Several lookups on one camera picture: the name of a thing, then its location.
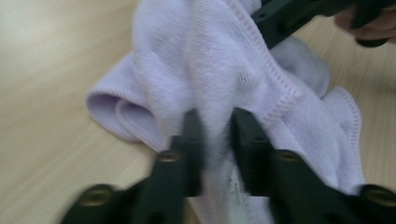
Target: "brass rivet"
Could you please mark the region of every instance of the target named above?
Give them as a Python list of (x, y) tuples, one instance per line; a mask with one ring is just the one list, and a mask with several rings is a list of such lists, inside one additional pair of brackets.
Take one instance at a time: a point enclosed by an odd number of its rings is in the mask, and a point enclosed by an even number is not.
[(111, 198), (111, 192), (108, 190), (97, 189), (91, 190), (83, 194), (78, 203), (82, 206), (100, 206)]
[(172, 162), (180, 160), (180, 155), (174, 152), (163, 153), (158, 158), (159, 161)]
[(293, 152), (282, 152), (278, 154), (282, 161), (299, 161), (299, 157)]
[(365, 193), (367, 199), (386, 207), (396, 207), (396, 199), (393, 194), (385, 190), (371, 189)]

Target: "finger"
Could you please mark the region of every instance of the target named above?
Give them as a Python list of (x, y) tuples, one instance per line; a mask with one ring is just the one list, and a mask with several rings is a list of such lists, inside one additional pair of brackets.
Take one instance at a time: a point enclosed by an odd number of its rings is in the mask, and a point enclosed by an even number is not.
[(370, 39), (385, 39), (396, 37), (396, 28), (387, 31), (378, 32), (377, 30), (370, 28), (360, 28), (358, 30), (345, 29), (350, 34), (354, 35), (358, 39), (370, 40)]
[[(346, 10), (334, 16), (335, 24), (342, 28), (349, 28), (355, 16), (356, 7), (349, 7)], [(364, 27), (375, 29), (378, 31), (390, 30), (396, 28), (396, 9), (388, 8), (375, 20), (367, 23)]]
[(396, 4), (394, 4), (390, 7), (384, 8), (384, 11), (390, 11), (390, 10), (394, 10), (394, 9), (396, 9)]
[(355, 16), (355, 10), (356, 10), (356, 6), (349, 7), (335, 14), (334, 18), (336, 21), (352, 22), (353, 17)]
[(367, 23), (364, 27), (377, 31), (386, 31), (396, 28), (396, 10), (382, 11), (378, 18)]

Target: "white fabric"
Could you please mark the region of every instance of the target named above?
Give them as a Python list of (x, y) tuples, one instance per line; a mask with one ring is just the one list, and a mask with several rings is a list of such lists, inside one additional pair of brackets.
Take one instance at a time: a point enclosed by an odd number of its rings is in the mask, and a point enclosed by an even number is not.
[[(146, 0), (134, 17), (134, 52), (89, 92), (87, 107), (123, 140), (166, 150), (183, 114), (205, 126), (204, 194), (191, 199), (202, 223), (229, 224), (227, 141), (234, 107), (251, 111), (276, 148), (300, 153), (330, 186), (364, 182), (361, 115), (350, 94), (326, 94), (326, 63), (299, 40), (269, 51), (249, 14), (260, 0)], [(261, 197), (244, 195), (246, 223), (271, 223)]]

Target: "wooden table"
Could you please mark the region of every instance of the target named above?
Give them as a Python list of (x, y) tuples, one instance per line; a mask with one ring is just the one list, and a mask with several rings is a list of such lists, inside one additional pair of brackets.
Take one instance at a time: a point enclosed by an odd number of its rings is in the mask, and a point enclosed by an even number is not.
[[(57, 223), (85, 187), (148, 174), (155, 153), (106, 132), (84, 102), (132, 49), (136, 2), (0, 0), (0, 223)], [(368, 182), (396, 189), (396, 46), (361, 49), (330, 19), (297, 36), (361, 107)]]

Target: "wood grain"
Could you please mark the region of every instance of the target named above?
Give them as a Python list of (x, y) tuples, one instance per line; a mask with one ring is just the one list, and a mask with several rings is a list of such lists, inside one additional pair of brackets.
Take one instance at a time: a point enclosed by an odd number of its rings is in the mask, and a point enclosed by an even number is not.
[[(104, 131), (84, 104), (132, 49), (136, 2), (0, 0), (0, 223), (57, 223), (87, 186), (127, 187), (148, 174), (154, 152)], [(330, 19), (297, 36), (361, 107), (368, 182), (396, 189), (395, 46), (362, 49)]]

